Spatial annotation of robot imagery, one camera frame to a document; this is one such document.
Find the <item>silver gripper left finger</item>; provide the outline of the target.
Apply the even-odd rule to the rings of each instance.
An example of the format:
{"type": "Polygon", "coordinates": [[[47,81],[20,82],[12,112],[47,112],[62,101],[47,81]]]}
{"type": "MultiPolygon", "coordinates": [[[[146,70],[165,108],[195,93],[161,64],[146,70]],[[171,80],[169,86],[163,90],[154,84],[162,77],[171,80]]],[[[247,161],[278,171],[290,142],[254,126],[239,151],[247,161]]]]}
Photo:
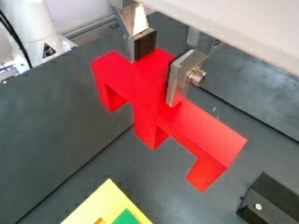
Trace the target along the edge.
{"type": "Polygon", "coordinates": [[[135,0],[108,0],[126,37],[130,60],[141,60],[155,50],[157,30],[149,25],[146,8],[135,0]]]}

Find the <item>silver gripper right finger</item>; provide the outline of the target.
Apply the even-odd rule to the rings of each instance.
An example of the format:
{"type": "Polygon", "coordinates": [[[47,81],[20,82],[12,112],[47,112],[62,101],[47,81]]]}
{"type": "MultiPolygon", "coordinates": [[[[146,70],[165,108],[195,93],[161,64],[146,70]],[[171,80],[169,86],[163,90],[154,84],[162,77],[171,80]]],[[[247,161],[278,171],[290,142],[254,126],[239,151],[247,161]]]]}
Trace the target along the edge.
{"type": "Polygon", "coordinates": [[[173,108],[186,97],[190,85],[199,87],[205,82],[203,62],[221,49],[223,42],[190,27],[187,45],[190,49],[170,63],[166,104],[173,108]]]}

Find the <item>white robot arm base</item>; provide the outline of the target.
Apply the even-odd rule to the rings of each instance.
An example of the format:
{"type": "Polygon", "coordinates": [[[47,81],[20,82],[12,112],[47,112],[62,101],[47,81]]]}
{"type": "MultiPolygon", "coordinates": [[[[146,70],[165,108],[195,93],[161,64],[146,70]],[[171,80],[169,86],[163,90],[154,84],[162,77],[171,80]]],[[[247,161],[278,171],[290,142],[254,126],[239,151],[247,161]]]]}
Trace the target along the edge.
{"type": "Polygon", "coordinates": [[[0,25],[12,46],[18,75],[76,46],[58,33],[46,0],[0,0],[0,25]]]}

